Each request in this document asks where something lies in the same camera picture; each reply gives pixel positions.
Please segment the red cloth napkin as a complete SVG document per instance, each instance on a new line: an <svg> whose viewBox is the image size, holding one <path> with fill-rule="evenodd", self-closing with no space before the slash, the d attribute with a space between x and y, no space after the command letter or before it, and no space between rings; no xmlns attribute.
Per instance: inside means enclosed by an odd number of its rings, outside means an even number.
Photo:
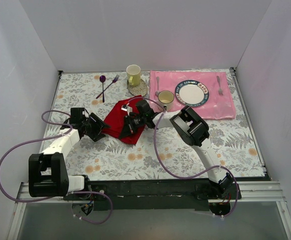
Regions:
<svg viewBox="0 0 291 240"><path fill-rule="evenodd" d="M127 103L128 100L131 100L131 98L118 101L106 116L103 122L109 125L110 128L104 128L102 130L103 134L119 139L121 131L124 127L124 116L127 115L125 111L121 110L121 107ZM145 126L140 127L135 134L124 137L121 141L125 144L135 145L138 142L144 128Z"/></svg>

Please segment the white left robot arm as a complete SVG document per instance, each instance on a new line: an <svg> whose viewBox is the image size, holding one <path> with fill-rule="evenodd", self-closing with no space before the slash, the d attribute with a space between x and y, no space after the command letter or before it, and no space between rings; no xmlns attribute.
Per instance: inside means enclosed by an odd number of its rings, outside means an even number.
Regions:
<svg viewBox="0 0 291 240"><path fill-rule="evenodd" d="M45 150L32 154L28 160L28 188L31 197L64 197L74 192L87 200L92 188L85 175L69 175L65 159L72 148L88 136L94 142L105 137L103 129L110 126L83 107L72 107L70 117L63 123L59 134Z"/></svg>

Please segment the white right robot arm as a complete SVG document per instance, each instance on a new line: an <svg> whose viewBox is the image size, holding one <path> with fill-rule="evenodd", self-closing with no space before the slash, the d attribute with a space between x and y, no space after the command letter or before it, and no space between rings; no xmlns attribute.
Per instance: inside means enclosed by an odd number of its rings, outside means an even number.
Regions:
<svg viewBox="0 0 291 240"><path fill-rule="evenodd" d="M134 135L142 126L147 126L154 130L153 146L156 157L162 168L172 177L180 180L190 180L208 174L208 180L211 184L212 194L223 199L230 194L230 188L235 187L235 199L239 199L239 186L234 175L229 169L218 164L218 158L212 148L209 139L208 124L191 108L183 107L180 111L168 112L162 107L162 112L155 112L149 105L148 99L139 97L135 106L138 113L132 112L130 100L124 102L121 110L126 112L124 124L119 138L125 138ZM157 132L159 129L173 128L177 131L182 141L197 153L203 163L205 170L193 176L183 177L172 173L163 164L157 149Z"/></svg>

